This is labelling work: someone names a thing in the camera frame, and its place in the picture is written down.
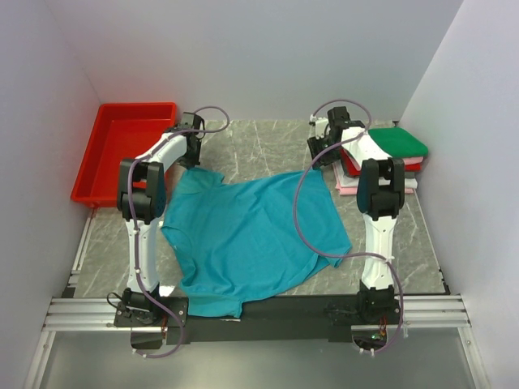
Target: red folded cloth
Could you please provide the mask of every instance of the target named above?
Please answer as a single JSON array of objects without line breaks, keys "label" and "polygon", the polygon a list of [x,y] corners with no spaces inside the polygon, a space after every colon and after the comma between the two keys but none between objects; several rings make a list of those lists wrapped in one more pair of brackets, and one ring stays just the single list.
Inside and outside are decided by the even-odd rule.
[{"label": "red folded cloth", "polygon": [[[342,156],[342,160],[344,161],[346,170],[348,171],[348,174],[351,177],[360,176],[360,169],[358,168],[357,163],[350,155],[348,155],[348,153],[346,152],[346,150],[344,148],[341,149],[341,156]],[[405,166],[406,172],[419,172],[420,169],[421,169],[420,164],[411,164],[411,165]]]}]

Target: white wall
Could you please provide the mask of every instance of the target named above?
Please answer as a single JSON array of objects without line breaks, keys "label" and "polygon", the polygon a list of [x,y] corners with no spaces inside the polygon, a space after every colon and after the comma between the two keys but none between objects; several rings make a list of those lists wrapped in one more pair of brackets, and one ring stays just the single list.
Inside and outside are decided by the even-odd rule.
[{"label": "white wall", "polygon": [[0,386],[21,387],[86,209],[71,203],[99,100],[41,0],[0,11]]},{"label": "white wall", "polygon": [[402,125],[430,147],[419,195],[494,387],[518,387],[519,2],[465,0]]},{"label": "white wall", "polygon": [[102,101],[306,118],[346,96],[398,119],[461,0],[47,0]]}]

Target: marble tile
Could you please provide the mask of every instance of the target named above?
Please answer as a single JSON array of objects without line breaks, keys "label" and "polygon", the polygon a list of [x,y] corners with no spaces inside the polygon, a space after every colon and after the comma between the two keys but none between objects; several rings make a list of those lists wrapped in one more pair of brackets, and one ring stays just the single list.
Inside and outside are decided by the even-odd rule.
[{"label": "marble tile", "polygon": [[[222,122],[208,122],[216,129]],[[390,122],[376,122],[391,126]],[[243,182],[291,170],[301,170],[311,158],[307,138],[311,128],[303,120],[233,121],[219,134],[203,139],[201,165],[225,174],[225,182]],[[363,250],[364,222],[354,196],[341,197],[334,189],[331,168],[323,169],[324,180],[353,244],[351,252]],[[414,194],[405,197],[393,241],[395,268],[406,293],[443,293],[441,273],[429,239],[425,221]],[[75,297],[105,297],[126,287],[129,269],[128,238],[120,213],[100,208],[92,221],[92,234],[75,291]],[[157,269],[161,285],[177,285],[182,273],[173,250],[161,233],[157,234]],[[339,268],[327,267],[305,283],[284,294],[356,293],[363,259],[350,259]]]}]

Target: teal t-shirt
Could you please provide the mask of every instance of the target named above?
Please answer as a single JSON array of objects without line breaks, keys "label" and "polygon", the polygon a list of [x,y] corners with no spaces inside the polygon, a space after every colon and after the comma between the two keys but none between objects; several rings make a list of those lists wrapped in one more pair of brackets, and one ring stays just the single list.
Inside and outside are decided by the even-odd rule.
[{"label": "teal t-shirt", "polygon": [[[292,218],[302,172],[238,184],[223,174],[187,170],[175,188],[162,232],[177,256],[189,297],[189,314],[206,317],[242,313],[245,301],[291,289],[340,259],[308,249]],[[351,248],[341,218],[319,170],[305,179],[298,220],[310,243],[324,252]]]}]

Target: stack of folded clothes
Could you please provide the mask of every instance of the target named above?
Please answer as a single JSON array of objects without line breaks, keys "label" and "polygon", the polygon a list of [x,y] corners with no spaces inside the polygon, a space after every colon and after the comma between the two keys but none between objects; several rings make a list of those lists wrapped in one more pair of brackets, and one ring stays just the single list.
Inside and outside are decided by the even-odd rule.
[{"label": "stack of folded clothes", "polygon": [[[418,182],[415,174],[422,168],[423,159],[428,153],[427,146],[400,127],[374,128],[369,130],[369,135],[384,152],[404,161],[405,192],[416,190]],[[340,195],[356,195],[360,165],[345,149],[341,150],[341,156],[341,160],[333,164],[336,188]],[[384,184],[388,182],[381,178],[380,185]]]}]

